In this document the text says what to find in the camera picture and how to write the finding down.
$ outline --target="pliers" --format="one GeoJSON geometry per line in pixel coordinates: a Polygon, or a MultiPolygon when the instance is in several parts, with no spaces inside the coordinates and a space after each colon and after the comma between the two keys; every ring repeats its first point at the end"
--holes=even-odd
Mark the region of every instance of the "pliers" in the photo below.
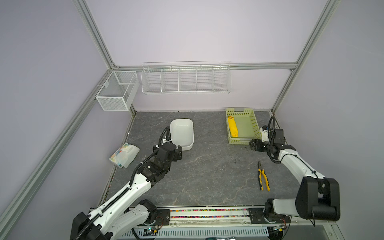
{"type": "Polygon", "coordinates": [[[259,163],[257,164],[257,166],[259,167],[259,172],[260,172],[260,174],[259,174],[259,185],[260,185],[260,190],[261,190],[261,191],[263,190],[263,183],[262,183],[262,175],[263,175],[263,177],[264,177],[264,179],[265,179],[265,185],[266,185],[266,188],[267,188],[268,191],[270,191],[271,189],[269,188],[268,178],[267,178],[266,175],[265,175],[265,171],[264,171],[264,169],[262,169],[262,164],[260,163],[260,161],[259,161],[259,163]]]}

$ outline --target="yellow pouch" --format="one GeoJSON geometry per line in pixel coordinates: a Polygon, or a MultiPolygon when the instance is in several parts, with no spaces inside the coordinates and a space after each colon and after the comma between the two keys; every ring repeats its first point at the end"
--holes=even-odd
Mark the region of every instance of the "yellow pouch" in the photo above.
{"type": "Polygon", "coordinates": [[[232,116],[228,117],[228,126],[229,126],[229,131],[231,132],[231,136],[239,137],[239,132],[237,131],[235,119],[232,116]]]}

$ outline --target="dark gray countertop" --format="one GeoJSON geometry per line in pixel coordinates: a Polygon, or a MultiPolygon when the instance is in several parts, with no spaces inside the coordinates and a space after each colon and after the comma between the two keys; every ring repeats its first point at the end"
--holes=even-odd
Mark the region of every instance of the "dark gray countertop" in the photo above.
{"type": "MultiPolygon", "coordinates": [[[[260,127],[268,124],[266,111],[255,111],[260,127]]],[[[268,198],[295,198],[299,183],[283,164],[274,164],[248,145],[228,144],[225,112],[138,112],[128,143],[140,152],[128,168],[117,169],[107,198],[128,183],[136,165],[152,153],[162,130],[172,120],[194,123],[194,144],[170,172],[135,203],[149,199],[158,207],[175,205],[264,205],[268,198]],[[271,191],[260,191],[258,161],[262,162],[271,191]]]]}

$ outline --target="white wire basket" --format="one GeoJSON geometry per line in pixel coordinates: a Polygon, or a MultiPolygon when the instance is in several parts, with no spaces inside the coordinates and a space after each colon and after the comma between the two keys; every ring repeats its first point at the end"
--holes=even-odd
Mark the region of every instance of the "white wire basket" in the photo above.
{"type": "Polygon", "coordinates": [[[96,99],[105,111],[129,111],[139,85],[135,71],[112,71],[96,99]]]}
{"type": "Polygon", "coordinates": [[[163,93],[229,93],[232,77],[229,64],[144,67],[142,91],[163,93]]]}

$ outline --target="green plastic basket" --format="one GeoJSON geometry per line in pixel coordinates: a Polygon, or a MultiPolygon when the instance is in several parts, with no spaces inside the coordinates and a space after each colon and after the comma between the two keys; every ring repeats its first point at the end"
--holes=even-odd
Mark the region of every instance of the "green plastic basket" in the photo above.
{"type": "Polygon", "coordinates": [[[261,139],[260,128],[255,113],[251,108],[227,108],[226,121],[229,144],[248,145],[252,139],[261,139]],[[228,117],[233,116],[239,137],[232,137],[229,131],[228,117]]]}

